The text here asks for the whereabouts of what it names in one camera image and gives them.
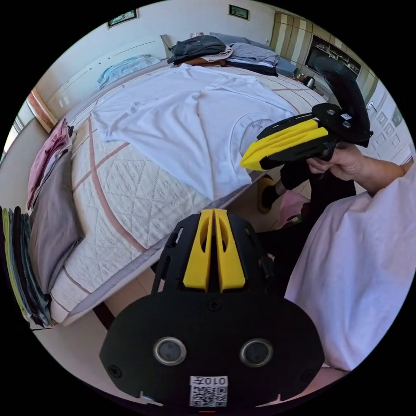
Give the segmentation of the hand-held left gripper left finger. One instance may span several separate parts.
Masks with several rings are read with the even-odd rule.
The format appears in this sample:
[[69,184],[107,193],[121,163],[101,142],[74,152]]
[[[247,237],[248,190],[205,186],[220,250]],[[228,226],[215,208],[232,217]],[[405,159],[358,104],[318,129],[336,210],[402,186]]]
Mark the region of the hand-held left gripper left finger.
[[187,289],[208,289],[212,237],[213,210],[202,210],[183,278],[183,284]]

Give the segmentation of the person's right hand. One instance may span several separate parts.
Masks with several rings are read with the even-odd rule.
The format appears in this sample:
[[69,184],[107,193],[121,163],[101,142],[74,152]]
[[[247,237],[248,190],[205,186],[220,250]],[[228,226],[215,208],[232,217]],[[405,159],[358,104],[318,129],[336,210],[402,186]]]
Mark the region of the person's right hand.
[[329,161],[309,158],[306,162],[313,174],[330,172],[338,179],[352,180],[367,191],[374,191],[371,184],[372,159],[364,156],[355,145],[335,148]]

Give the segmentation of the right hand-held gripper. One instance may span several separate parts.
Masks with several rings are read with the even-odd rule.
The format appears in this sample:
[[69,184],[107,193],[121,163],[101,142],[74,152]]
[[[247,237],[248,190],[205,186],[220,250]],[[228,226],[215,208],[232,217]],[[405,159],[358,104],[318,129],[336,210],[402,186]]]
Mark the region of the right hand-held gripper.
[[309,158],[329,161],[338,144],[367,147],[372,134],[368,117],[360,120],[335,104],[321,103],[309,113],[289,117],[263,130],[242,156],[240,166],[268,170]]

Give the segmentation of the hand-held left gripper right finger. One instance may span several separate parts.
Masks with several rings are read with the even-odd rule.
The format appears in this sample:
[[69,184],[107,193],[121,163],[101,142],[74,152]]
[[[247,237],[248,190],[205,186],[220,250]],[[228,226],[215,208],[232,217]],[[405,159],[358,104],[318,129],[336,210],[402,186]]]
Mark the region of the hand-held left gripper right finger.
[[226,210],[215,209],[214,224],[220,292],[242,289],[245,276]]

